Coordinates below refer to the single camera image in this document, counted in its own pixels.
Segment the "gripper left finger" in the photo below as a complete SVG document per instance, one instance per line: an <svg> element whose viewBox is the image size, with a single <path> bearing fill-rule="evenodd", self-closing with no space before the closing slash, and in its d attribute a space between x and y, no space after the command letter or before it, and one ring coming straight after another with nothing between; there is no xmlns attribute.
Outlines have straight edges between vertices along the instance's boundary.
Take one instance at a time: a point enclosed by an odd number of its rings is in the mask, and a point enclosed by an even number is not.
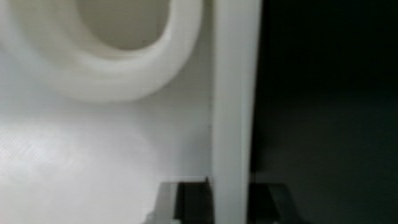
<svg viewBox="0 0 398 224"><path fill-rule="evenodd" d="M163 182L144 224L213 224L213 189L208 178Z"/></svg>

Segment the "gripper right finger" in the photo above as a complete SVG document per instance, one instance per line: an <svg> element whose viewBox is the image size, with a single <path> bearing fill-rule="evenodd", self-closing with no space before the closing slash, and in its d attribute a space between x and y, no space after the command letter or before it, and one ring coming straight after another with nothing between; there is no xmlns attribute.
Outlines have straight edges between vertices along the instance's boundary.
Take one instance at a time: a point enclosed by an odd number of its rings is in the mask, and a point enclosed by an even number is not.
<svg viewBox="0 0 398 224"><path fill-rule="evenodd" d="M302 224L289 189L280 183L250 184L249 224Z"/></svg>

